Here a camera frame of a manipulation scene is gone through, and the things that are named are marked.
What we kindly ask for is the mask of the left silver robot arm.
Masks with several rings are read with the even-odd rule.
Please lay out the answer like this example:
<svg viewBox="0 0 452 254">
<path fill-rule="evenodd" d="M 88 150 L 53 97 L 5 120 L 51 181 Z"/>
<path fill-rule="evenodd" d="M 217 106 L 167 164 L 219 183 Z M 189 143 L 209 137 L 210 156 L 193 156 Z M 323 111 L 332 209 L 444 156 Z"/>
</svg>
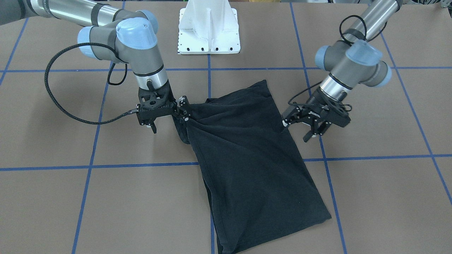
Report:
<svg viewBox="0 0 452 254">
<path fill-rule="evenodd" d="M 391 68 L 371 41 L 402 5 L 402 0 L 374 0 L 361 15 L 347 17 L 356 19 L 348 29 L 342 29 L 345 20 L 340 23 L 340 39 L 334 45 L 322 46 L 315 55 L 315 64 L 327 76 L 310 87 L 305 103 L 296 103 L 293 98 L 288 101 L 289 107 L 282 115 L 285 127 L 295 123 L 308 125 L 310 130 L 303 137 L 308 142 L 324 135 L 332 125 L 345 127 L 351 122 L 352 106 L 343 103 L 347 95 L 359 84 L 376 88 L 391 79 Z"/>
</svg>

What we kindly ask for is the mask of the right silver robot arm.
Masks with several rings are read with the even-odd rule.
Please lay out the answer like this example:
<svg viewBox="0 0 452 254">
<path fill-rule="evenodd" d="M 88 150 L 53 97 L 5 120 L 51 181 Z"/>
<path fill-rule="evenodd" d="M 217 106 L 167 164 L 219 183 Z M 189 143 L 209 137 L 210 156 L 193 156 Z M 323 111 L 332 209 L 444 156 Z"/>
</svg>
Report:
<svg viewBox="0 0 452 254">
<path fill-rule="evenodd" d="M 70 118 L 104 125 L 135 114 L 142 126 L 157 132 L 155 120 L 171 115 L 176 122 L 187 121 L 191 110 L 186 96 L 175 99 L 157 42 L 156 17 L 148 10 L 132 12 L 92 0 L 2 0 L 1 25 L 30 17 L 55 18 L 81 26 L 77 43 L 58 52 L 44 72 L 44 85 L 53 103 Z M 79 48 L 87 57 L 111 61 L 111 77 L 116 64 L 131 68 L 139 85 L 139 103 L 113 119 L 91 122 L 70 114 L 58 103 L 49 86 L 53 63 L 63 53 Z"/>
</svg>

